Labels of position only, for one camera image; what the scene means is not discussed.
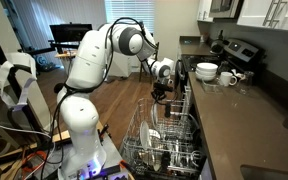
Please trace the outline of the robot base platform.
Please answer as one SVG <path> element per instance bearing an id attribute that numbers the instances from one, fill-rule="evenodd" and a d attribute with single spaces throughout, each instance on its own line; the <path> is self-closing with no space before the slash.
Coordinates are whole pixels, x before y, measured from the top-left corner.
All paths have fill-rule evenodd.
<path id="1" fill-rule="evenodd" d="M 54 136 L 58 143 L 67 143 L 62 163 L 43 180 L 128 180 L 128 171 L 108 133 L 99 135 L 98 123 L 90 136 L 63 131 Z"/>

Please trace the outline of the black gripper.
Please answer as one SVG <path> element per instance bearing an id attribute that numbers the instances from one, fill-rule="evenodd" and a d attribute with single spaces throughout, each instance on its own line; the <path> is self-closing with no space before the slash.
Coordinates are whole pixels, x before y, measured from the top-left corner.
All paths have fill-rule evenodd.
<path id="1" fill-rule="evenodd" d="M 153 91 L 151 92 L 151 96 L 156 103 L 159 103 L 161 100 L 166 98 L 167 92 L 172 92 L 172 91 L 173 91 L 172 87 L 165 85 L 165 84 L 155 82 L 153 84 Z M 171 103 L 165 104 L 164 116 L 166 118 L 169 118 L 171 116 Z"/>

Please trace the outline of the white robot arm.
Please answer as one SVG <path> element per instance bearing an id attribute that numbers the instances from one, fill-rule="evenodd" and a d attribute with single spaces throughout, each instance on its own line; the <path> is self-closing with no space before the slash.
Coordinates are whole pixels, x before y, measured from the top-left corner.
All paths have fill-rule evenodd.
<path id="1" fill-rule="evenodd" d="M 154 57 L 154 38 L 142 24 L 110 23 L 88 31 L 72 63 L 69 76 L 57 95 L 57 104 L 73 144 L 59 169 L 60 180 L 79 180 L 100 174 L 107 160 L 96 125 L 99 114 L 89 99 L 105 79 L 108 60 L 113 54 L 135 56 L 145 70 L 166 87 L 174 61 Z"/>

